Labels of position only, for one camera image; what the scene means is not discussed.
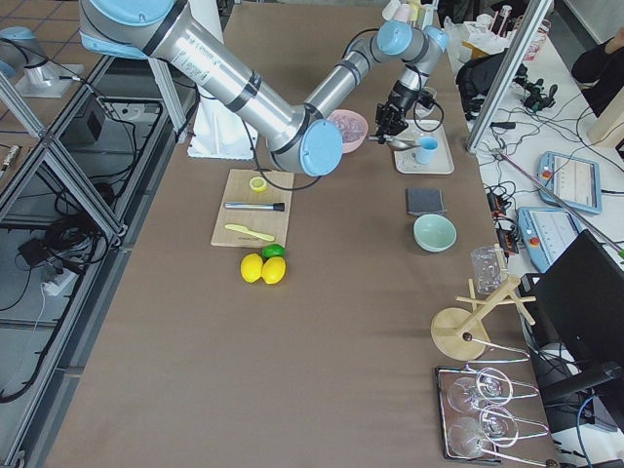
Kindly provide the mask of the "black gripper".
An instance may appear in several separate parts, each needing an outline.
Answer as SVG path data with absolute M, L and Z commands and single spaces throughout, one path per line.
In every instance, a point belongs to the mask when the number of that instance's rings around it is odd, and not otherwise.
M 376 106 L 375 125 L 374 136 L 378 141 L 388 141 L 409 126 L 405 119 L 405 112 L 392 102 L 379 103 Z

